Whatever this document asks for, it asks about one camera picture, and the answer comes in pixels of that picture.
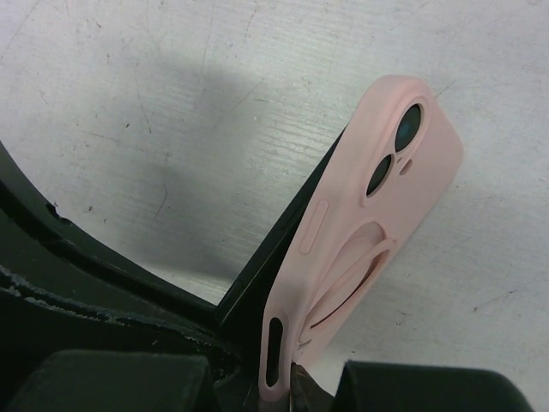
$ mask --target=camera cutout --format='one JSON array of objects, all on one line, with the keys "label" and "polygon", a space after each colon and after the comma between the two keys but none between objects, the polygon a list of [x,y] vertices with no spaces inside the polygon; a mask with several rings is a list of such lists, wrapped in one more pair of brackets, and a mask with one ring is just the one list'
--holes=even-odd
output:
[{"label": "camera cutout", "polygon": [[389,170],[391,168],[391,163],[393,162],[393,155],[386,155],[382,161],[376,167],[376,170],[371,175],[370,183],[368,183],[368,189],[366,189],[366,196],[369,197],[377,188],[384,182]]},{"label": "camera cutout", "polygon": [[411,106],[398,125],[395,136],[395,152],[401,152],[412,142],[421,125],[421,107],[418,104]]}]

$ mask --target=silicone phone case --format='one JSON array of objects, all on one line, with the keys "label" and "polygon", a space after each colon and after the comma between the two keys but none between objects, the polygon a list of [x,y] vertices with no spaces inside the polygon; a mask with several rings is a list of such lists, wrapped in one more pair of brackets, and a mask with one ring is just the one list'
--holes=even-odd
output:
[{"label": "silicone phone case", "polygon": [[[415,104],[420,127],[397,153],[398,125]],[[462,152],[459,136],[420,79],[385,76],[366,91],[268,296],[258,382],[263,400],[289,392],[292,362],[306,367],[320,355],[449,186]],[[371,176],[387,155],[389,172],[367,196]],[[281,336],[278,342],[272,336],[269,346],[276,325]]]}]

